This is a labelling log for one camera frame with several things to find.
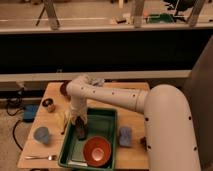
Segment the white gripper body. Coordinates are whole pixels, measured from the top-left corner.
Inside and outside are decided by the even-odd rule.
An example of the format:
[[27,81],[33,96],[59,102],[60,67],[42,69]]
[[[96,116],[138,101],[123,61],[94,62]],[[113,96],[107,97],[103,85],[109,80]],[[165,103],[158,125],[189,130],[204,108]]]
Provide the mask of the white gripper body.
[[80,117],[84,124],[87,124],[87,100],[85,98],[72,97],[70,102],[70,120],[73,125]]

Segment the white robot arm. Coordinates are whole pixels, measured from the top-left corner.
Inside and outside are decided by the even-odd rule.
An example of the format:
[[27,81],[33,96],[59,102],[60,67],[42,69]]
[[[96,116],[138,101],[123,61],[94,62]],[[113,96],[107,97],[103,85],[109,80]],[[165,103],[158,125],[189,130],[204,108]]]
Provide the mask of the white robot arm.
[[70,111],[85,116],[89,99],[144,116],[149,171],[201,171],[193,117],[185,95],[162,84],[148,91],[97,87],[81,75],[66,87]]

